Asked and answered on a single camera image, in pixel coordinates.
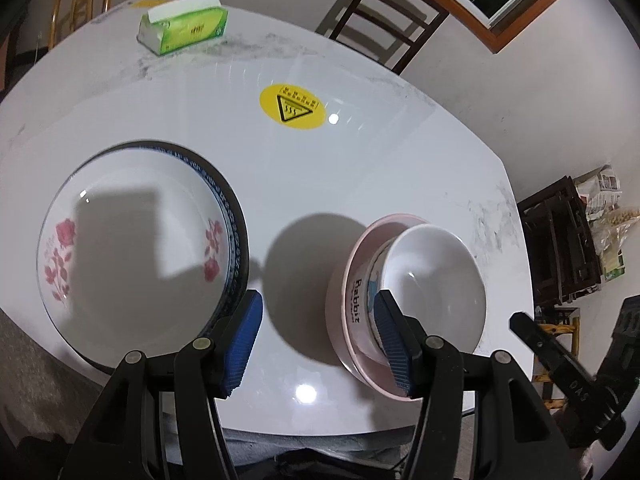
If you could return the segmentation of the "person's right hand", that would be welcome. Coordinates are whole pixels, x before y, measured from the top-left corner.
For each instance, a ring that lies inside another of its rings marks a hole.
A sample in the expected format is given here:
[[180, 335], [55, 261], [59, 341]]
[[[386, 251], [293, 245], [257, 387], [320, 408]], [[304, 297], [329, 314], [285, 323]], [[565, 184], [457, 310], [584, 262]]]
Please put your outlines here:
[[608, 473], [612, 469], [618, 470], [615, 463], [621, 457], [629, 456], [632, 460], [639, 459], [639, 393], [634, 395], [626, 410], [623, 411], [623, 418], [626, 422], [626, 429], [620, 442], [614, 446], [612, 451], [605, 451], [602, 444], [596, 442], [582, 456], [580, 476], [583, 479], [633, 479], [639, 477], [638, 466], [632, 466], [630, 474], [625, 471], [622, 471], [620, 476]]

